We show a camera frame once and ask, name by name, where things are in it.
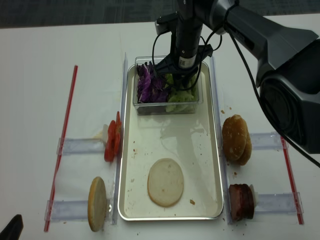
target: metal tray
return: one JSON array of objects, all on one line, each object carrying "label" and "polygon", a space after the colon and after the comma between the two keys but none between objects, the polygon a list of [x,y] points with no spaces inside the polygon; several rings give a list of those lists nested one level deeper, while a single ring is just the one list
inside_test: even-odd
[{"label": "metal tray", "polygon": [[[210,220],[224,206],[221,163],[214,123],[209,67],[202,63],[203,103],[196,114],[137,115],[133,106],[135,68],[128,70],[118,212],[127,221]],[[151,166],[172,158],[181,167],[184,190],[172,207],[160,207],[148,195]]]}]

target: red line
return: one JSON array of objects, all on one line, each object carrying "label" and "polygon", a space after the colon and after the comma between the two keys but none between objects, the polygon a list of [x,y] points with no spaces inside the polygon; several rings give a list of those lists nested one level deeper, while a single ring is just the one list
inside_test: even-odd
[{"label": "red line", "polygon": [[[71,87],[70,87],[69,100],[68,100],[68,104],[66,106],[66,111],[65,111],[65,116],[64,116],[64,123],[63,123],[63,129],[62,129],[62,134],[61,134],[61,146],[63,146],[64,140],[66,137],[69,114],[70,114],[70,109],[71,109],[71,102],[72,102],[72,97],[74,95],[74,90],[75,90],[75,85],[76,85],[77,72],[78,72],[78,66],[75,65],[74,69],[73,69],[73,76],[72,76],[72,82],[71,82]],[[49,205],[50,211],[48,213],[47,219],[50,219],[50,217],[51,217],[51,208],[53,206],[53,201],[55,199],[55,181],[56,181],[56,175],[57,175],[58,168],[59,168],[60,161],[61,161],[61,156],[62,155],[58,155],[56,158],[56,164],[55,164],[55,170],[54,170],[53,182],[52,182],[51,194],[50,194],[50,205]],[[49,231],[49,225],[50,225],[50,220],[45,221],[44,231],[46,233]]]},{"label": "red line", "polygon": [[[288,170],[288,174],[289,174],[291,191],[295,194],[295,193],[297,193],[296,183],[295,183],[294,174],[293,174],[292,168],[291,168],[289,153],[287,150],[287,144],[286,144],[286,141],[283,137],[281,137],[281,143],[282,143],[282,149],[283,149],[284,158],[285,158],[286,169]],[[298,222],[300,225],[302,225],[302,224],[304,224],[304,218],[302,216],[300,202],[299,202],[298,197],[296,195],[294,195],[294,201],[295,201],[295,207],[296,207],[296,211],[297,211],[296,215],[298,217]]]}]

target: table surface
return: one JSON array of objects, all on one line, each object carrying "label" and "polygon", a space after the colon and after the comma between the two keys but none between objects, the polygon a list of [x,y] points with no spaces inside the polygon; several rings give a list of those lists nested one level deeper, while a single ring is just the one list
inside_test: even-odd
[{"label": "table surface", "polygon": [[[269,18],[320,35],[320,14]],[[209,34],[210,30],[204,27],[203,37]],[[0,30],[0,229],[15,214],[22,214],[21,239],[319,239],[320,171],[292,147],[289,155],[301,194],[304,225],[250,221],[228,226],[223,213],[214,221],[126,222],[118,217],[117,225],[106,225],[104,231],[95,233],[87,222],[58,222],[44,233],[44,211],[74,65],[79,66],[77,82],[87,83],[78,89],[82,95],[79,99],[94,97],[91,81],[107,78],[108,85],[101,91],[109,96],[107,111],[115,113],[120,108],[125,53],[129,65],[134,64],[137,56],[150,56],[155,36],[152,22]],[[218,36],[210,41],[213,46],[218,42]],[[159,38],[155,55],[168,54],[169,46],[169,35]],[[256,59],[241,49],[255,76]],[[251,113],[252,118],[272,130],[259,109],[246,69],[228,35],[223,36],[221,48],[214,56],[219,84],[243,81],[248,87],[241,89],[241,94],[252,100],[247,109],[255,110],[246,114]],[[113,114],[107,114],[105,122],[113,118]],[[73,137],[93,133],[92,129],[86,132],[81,125],[79,128],[84,130]]]}]

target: black object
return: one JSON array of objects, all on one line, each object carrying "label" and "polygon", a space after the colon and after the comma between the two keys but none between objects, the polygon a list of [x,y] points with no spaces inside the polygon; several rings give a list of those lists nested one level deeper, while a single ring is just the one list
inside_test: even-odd
[{"label": "black object", "polygon": [[[236,0],[178,0],[178,6],[178,15],[183,19],[177,22],[178,25],[198,19],[211,29],[217,30],[219,27],[218,34],[228,29],[257,58],[255,85],[260,87],[261,107],[267,119],[280,135],[288,136],[308,153],[320,153],[318,35],[310,30],[284,27],[272,22],[240,7]],[[199,35],[198,28],[194,30],[194,35]],[[186,39],[177,38],[176,41],[184,42]],[[171,60],[180,67],[177,53],[182,43],[176,41],[176,55]],[[186,43],[188,49],[194,49],[195,41]]]},{"label": "black object", "polygon": [[18,240],[23,228],[22,216],[17,214],[0,233],[0,240]]}]

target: purple cabbage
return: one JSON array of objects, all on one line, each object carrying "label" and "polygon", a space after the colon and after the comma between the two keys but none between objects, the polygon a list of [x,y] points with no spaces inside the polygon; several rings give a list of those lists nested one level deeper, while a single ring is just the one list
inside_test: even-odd
[{"label": "purple cabbage", "polygon": [[156,76],[151,62],[136,66],[139,80],[137,96],[139,103],[164,103],[167,101],[168,90],[164,81]]}]

